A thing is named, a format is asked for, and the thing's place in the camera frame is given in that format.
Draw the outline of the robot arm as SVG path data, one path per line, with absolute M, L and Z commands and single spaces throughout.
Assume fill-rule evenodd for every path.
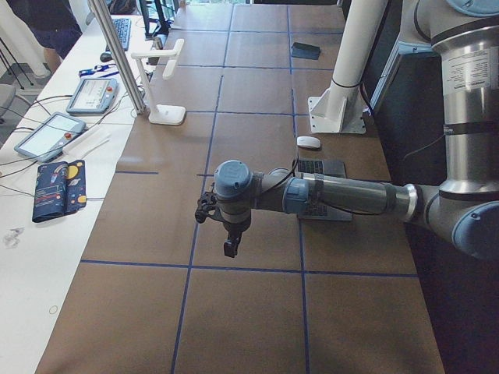
M 220 164 L 195 219 L 220 222 L 233 257 L 254 210 L 314 203 L 388 215 L 477 259 L 498 257 L 498 4 L 353 1 L 329 87 L 308 100 L 315 135 L 357 135 L 374 110 L 390 180 Z

